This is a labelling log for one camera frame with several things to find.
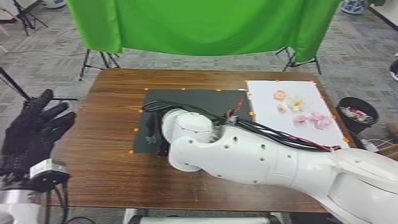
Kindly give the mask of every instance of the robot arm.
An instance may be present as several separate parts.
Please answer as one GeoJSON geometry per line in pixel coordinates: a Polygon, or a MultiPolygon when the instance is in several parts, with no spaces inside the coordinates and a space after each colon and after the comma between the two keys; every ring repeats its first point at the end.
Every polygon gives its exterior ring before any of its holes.
{"type": "Polygon", "coordinates": [[[346,224],[396,222],[398,163],[387,157],[361,149],[295,149],[181,109],[163,116],[162,132],[176,169],[298,190],[346,224]]]}

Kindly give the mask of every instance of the white wall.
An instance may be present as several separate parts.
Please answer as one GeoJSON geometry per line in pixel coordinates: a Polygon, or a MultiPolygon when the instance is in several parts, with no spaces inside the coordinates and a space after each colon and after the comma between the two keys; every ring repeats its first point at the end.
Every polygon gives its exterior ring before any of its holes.
{"type": "Polygon", "coordinates": [[[398,0],[387,0],[384,6],[373,7],[373,9],[398,25],[398,0]]]}
{"type": "MultiPolygon", "coordinates": [[[[35,3],[35,1],[37,0],[18,0],[25,8],[35,3]]],[[[14,15],[18,14],[12,0],[0,0],[0,6],[7,8],[7,10],[10,11],[14,15]]],[[[0,11],[0,20],[9,20],[9,19],[12,19],[12,17],[3,11],[0,11]]]]}

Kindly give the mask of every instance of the hand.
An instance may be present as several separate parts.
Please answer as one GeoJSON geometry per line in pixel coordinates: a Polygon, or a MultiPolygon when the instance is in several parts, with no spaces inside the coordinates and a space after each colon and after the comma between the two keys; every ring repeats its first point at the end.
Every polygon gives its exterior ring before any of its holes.
{"type": "Polygon", "coordinates": [[[28,173],[30,167],[50,158],[55,142],[74,124],[73,112],[57,117],[69,108],[66,103],[44,110],[51,99],[53,91],[46,90],[26,102],[5,130],[0,174],[28,173]]]}

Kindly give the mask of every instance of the floor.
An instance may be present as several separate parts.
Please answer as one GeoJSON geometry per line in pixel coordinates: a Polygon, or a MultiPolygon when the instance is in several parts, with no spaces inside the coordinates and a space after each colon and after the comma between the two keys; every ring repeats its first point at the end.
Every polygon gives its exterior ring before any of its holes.
{"type": "MultiPolygon", "coordinates": [[[[0,33],[0,46],[9,50],[3,53],[0,49],[0,66],[32,96],[44,88],[51,88],[57,96],[76,97],[82,103],[98,70],[89,69],[80,82],[76,77],[85,48],[71,14],[66,8],[48,10],[41,6],[35,7],[34,14],[50,27],[39,25],[26,37],[21,24],[3,25],[10,36],[0,33]]],[[[343,97],[353,96],[378,110],[378,123],[361,133],[361,137],[371,139],[385,137],[384,125],[398,118],[398,83],[389,75],[396,52],[398,33],[375,15],[366,12],[362,16],[350,16],[337,11],[318,51],[323,71],[318,77],[334,103],[343,97]]],[[[126,50],[117,61],[126,68],[281,71],[286,56],[261,53],[229,57],[190,57],[126,50]]],[[[101,66],[98,54],[92,54],[90,64],[101,66]]],[[[289,71],[316,73],[316,67],[309,64],[289,71]]],[[[21,97],[0,83],[0,133],[19,112],[21,102],[21,97]]],[[[119,209],[76,209],[74,213],[92,215],[99,224],[119,223],[122,216],[119,209]]]]}

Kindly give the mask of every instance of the white paper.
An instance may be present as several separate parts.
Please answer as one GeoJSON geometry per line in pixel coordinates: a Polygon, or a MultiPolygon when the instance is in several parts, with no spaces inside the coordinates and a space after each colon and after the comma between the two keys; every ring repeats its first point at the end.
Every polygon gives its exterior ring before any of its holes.
{"type": "Polygon", "coordinates": [[[345,135],[334,119],[330,119],[332,124],[323,130],[316,129],[314,124],[309,121],[304,125],[295,125],[293,122],[297,115],[309,117],[313,112],[318,112],[321,115],[332,117],[316,88],[316,83],[309,81],[249,81],[247,85],[252,110],[256,113],[256,122],[297,137],[305,138],[314,143],[327,146],[339,145],[346,148],[348,144],[345,142],[345,135]],[[281,103],[281,101],[273,99],[277,90],[286,92],[286,99],[282,103],[288,102],[288,97],[291,96],[298,96],[302,98],[304,111],[300,113],[295,113],[289,110],[288,105],[286,113],[282,114],[277,111],[277,105],[281,103]]]}

